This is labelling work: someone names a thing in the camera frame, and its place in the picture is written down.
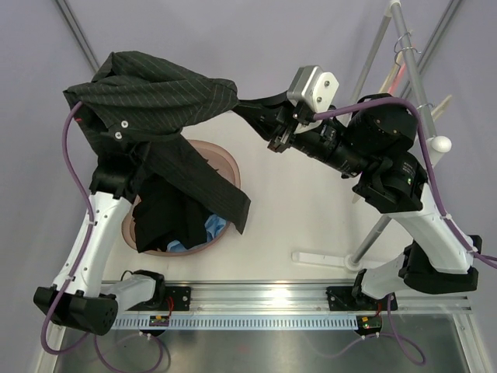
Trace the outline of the light blue shirt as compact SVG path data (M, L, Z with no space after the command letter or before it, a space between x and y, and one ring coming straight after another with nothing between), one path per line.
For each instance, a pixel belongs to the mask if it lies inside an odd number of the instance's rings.
M206 241L199 244L187 248L182 242L178 240L171 241L166 246L167 253L186 253L191 252L204 246L212 243L221 233L227 228L228 221L224 218L219 217L218 215L212 214L204 224L204 228L206 230Z

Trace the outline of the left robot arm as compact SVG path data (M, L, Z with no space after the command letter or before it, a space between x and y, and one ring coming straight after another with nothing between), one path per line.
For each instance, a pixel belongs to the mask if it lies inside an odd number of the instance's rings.
M73 178L85 200L86 216L52 285L37 288L33 296L45 315L42 341L50 324L102 336L122 312L136 305L156 310L166 303L165 279L155 272L137 270L126 280L103 285L113 240L144 181L150 149L147 142L124 142L121 134L114 141L116 148L98 161L89 188Z

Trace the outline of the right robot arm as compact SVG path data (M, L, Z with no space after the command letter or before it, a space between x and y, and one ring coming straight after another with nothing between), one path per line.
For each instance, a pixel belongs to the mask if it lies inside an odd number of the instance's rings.
M317 113L279 94L243 100L235 112L272 151L294 148L344 179L357 178L353 192L412 237L394 260L360 270L353 285L329 287L330 309L375 311L401 290L428 295L476 290L473 260L481 253L481 238L455 225L443 208L429 157L411 153L422 125L409 102L378 93Z

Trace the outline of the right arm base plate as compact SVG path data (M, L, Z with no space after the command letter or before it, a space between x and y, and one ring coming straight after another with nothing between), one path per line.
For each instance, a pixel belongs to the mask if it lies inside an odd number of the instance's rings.
M381 311L386 311L388 308L388 296L385 296L381 300L376 300L363 294L354 297L352 285L328 286L325 289L325 295L328 301L328 309L332 312L376 312L379 306Z

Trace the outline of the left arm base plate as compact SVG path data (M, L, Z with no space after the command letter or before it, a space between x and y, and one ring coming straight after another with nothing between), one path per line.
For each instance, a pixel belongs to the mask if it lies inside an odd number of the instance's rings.
M188 286L161 285L151 300L139 303L129 311L172 311L187 312L190 307L192 288Z

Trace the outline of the black shirt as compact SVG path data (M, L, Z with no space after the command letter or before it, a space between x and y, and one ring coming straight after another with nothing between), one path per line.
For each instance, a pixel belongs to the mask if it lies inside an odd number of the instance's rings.
M166 251L177 241L185 249L207 242L210 212L198 201L153 175L141 186L141 202L133 210L137 251Z

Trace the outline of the pink hanger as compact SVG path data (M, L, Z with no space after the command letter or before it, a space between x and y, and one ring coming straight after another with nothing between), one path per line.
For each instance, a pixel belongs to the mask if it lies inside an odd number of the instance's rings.
M397 46L401 38L399 37L394 46L394 65L392 67L393 78L391 79L391 85L388 88L388 93L393 95L397 90L399 83L401 82L403 75L405 73L406 65L402 60L401 51L397 49Z

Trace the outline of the dark striped shirt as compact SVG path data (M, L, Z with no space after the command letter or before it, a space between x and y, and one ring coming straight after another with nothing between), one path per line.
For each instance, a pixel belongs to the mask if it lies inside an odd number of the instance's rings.
M181 134L184 127L238 105L233 81L139 51L121 51L111 53L90 82L72 85L63 95L70 107L82 104L78 125L97 155L116 145L116 134L131 144L150 143L144 163L148 174L161 176L244 232L249 197L211 168Z

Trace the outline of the hanger wire hook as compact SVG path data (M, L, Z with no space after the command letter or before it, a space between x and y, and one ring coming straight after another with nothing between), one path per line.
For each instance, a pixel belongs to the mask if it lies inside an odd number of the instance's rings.
M391 85L391 79L393 78L393 73L391 71L392 71L392 68L389 71L389 73L388 73L386 79L384 80L383 84L381 85L381 87L379 89L379 93L388 93L388 88L390 87L390 85Z
M422 131L422 134L417 135L419 146L425 163L427 163L426 158L429 158L431 169L434 169L441 158L452 149L452 141L447 136L436 134L435 130L429 132L426 126L427 120L423 118L422 112L426 107L429 111L428 117L435 123L445 113L452 98L452 95L448 95L438 105L425 103L416 108L420 116L418 129Z

